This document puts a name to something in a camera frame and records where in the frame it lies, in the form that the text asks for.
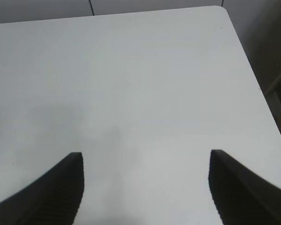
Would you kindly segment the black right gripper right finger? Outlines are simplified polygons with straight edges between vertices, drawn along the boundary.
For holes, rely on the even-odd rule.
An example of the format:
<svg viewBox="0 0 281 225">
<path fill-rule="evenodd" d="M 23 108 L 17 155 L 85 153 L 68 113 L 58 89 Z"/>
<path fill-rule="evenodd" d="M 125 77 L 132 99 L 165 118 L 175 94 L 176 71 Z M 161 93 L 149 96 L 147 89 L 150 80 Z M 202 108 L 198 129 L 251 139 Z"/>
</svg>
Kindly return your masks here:
<svg viewBox="0 0 281 225">
<path fill-rule="evenodd" d="M 225 225 L 281 225 L 281 189 L 223 150 L 211 150 L 208 183 Z"/>
</svg>

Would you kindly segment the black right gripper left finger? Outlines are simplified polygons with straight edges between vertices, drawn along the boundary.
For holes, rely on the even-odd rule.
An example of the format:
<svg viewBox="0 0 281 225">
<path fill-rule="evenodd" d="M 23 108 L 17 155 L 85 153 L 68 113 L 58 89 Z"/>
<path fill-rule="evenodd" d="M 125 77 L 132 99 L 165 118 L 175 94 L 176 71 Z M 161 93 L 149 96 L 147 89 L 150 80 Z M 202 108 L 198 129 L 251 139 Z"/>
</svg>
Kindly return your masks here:
<svg viewBox="0 0 281 225">
<path fill-rule="evenodd" d="M 0 202 L 0 225 L 72 225 L 83 193 L 83 156 L 72 152 L 30 185 Z"/>
</svg>

